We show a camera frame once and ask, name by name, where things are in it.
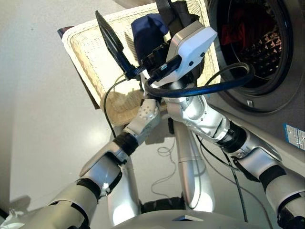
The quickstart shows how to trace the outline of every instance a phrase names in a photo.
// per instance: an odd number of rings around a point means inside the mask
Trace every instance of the wicker basket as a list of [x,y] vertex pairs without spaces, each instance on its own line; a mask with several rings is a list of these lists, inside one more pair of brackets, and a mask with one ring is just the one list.
[[[199,15],[199,21],[204,26],[210,25],[203,0],[187,0],[187,4],[189,12]],[[155,3],[105,16],[122,42],[124,54],[135,66],[138,66],[138,62],[131,23],[149,13],[158,13]],[[122,71],[108,52],[97,21],[88,21],[67,30],[62,42],[97,104],[102,104],[105,93],[119,80]],[[204,70],[198,79],[198,85],[203,85],[218,70],[215,48],[212,45],[205,55]],[[115,90],[109,93],[106,103],[111,123],[114,125],[129,123],[136,116],[142,98],[143,93],[136,80],[116,86]]]

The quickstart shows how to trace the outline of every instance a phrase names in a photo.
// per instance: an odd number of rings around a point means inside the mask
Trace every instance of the gray floor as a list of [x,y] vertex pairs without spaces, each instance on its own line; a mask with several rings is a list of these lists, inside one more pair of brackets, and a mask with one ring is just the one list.
[[[0,5],[0,207],[31,213],[77,179],[82,165],[110,135],[103,113],[93,108],[56,30],[93,19],[96,9],[108,14],[123,8],[110,0],[1,0]],[[142,145],[132,156],[143,202],[160,198],[147,184],[172,172],[169,159],[156,153],[158,147],[172,143],[171,138],[164,144]],[[209,159],[232,178],[227,168]],[[208,169],[215,211],[243,220],[236,187]],[[278,228],[261,186],[239,177],[261,199]],[[179,196],[178,173],[156,189]],[[249,221],[267,228],[260,206],[250,195],[244,197]],[[103,199],[91,228],[109,227]]]

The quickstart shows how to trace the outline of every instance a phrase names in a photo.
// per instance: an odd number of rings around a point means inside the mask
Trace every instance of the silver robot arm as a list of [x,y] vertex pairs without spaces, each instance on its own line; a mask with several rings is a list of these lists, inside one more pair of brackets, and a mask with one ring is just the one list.
[[175,121],[218,145],[251,180],[261,182],[282,228],[304,224],[305,178],[286,168],[276,150],[211,108],[204,96],[166,99]]
[[121,179],[120,165],[159,124],[159,102],[145,99],[123,132],[82,168],[80,178],[42,208],[22,229],[88,229],[98,201]]

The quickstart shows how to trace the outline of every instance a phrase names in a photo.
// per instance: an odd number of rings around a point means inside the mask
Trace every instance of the dark blue garment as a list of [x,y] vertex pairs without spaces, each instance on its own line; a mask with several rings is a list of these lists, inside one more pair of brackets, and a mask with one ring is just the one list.
[[147,14],[132,23],[132,33],[135,51],[140,63],[141,59],[164,43],[163,36],[168,33],[168,28],[160,14]]

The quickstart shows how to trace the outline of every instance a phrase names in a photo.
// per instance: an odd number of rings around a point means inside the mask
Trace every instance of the label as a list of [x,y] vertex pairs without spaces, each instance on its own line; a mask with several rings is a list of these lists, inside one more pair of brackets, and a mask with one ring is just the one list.
[[284,124],[285,137],[286,141],[295,145],[296,147],[305,150],[305,132],[290,126],[288,124]]

